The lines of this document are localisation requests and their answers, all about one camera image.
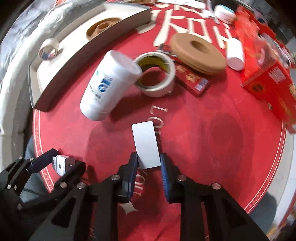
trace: white pill bottle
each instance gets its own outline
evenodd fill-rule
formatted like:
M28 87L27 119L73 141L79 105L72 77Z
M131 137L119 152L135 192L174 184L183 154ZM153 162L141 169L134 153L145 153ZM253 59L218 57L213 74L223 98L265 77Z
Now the white pill bottle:
M131 58L115 50L107 52L82 96L81 112L90 120L104 120L141 75Z

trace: screw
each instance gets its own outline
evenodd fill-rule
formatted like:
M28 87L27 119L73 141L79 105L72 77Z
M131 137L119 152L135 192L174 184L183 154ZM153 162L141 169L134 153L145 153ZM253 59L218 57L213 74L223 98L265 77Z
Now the screw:
M65 183L65 182L61 182L61 183L59 184L59 186L60 186L61 188L66 188L66 187L67 187L67 183Z
M86 186L85 183L78 183L78 184L77 184L77 188L78 188L78 189L83 189L83 188L85 188L85 186Z
M117 180L120 179L120 176L119 176L118 174L114 174L114 175L111 176L111 179L112 179L113 181L117 181Z
M219 183L213 183L212 188L215 190L219 190L221 188L221 185Z
M183 182L183 181L186 180L186 176L185 176L185 175L179 175L177 178L178 178L178 180L181 181L181 182Z
M20 211L22 210L22 205L20 203L17 204L17 209Z

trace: bottle label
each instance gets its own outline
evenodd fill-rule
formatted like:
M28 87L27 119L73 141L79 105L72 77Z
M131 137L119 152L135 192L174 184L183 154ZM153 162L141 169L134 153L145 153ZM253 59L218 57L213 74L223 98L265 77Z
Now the bottle label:
M105 75L102 71L96 70L89 82L89 88L94 94L94 100L100 101L104 94L107 93L112 80L112 78Z

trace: red tablecloth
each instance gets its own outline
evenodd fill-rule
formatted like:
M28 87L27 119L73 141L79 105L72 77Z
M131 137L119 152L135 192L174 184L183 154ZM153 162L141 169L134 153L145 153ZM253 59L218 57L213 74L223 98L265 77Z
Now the red tablecloth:
M166 38L166 30L167 44L176 31L192 30L192 24L195 33L205 35L201 27L204 21L210 39L219 48L213 20L173 5L152 9L156 18L152 29L141 34L133 31L111 43L77 72L51 111L34 111L36 154L55 148L86 162L88 182L102 181L116 173L135 151L131 125L152 120L163 125L157 129L157 139L182 174L203 184L221 183L250 212L272 181L286 130L266 104L240 86L238 72L227 68L225 73L209 78L212 85L199 98L178 84L172 94L155 99L133 86L102 122L88 120L80 111L84 90L111 49L135 58L156 50L153 42L156 36ZM218 30L227 37L223 24ZM52 190L58 175L51 166L41 174ZM180 205L166 203L160 169L138 170L136 181L132 202L119 207L119 239L179 240Z

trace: brown donut-shaped object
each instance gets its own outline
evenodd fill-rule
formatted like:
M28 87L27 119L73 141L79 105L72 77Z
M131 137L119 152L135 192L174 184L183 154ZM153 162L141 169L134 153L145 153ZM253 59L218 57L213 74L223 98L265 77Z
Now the brown donut-shaped object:
M86 37L90 41L96 37L99 33L103 32L107 28L110 28L112 25L118 23L120 18L107 18L102 21L95 23L86 31Z
M226 68L222 53L206 40L186 33L173 35L170 41L172 51L189 67L214 75Z

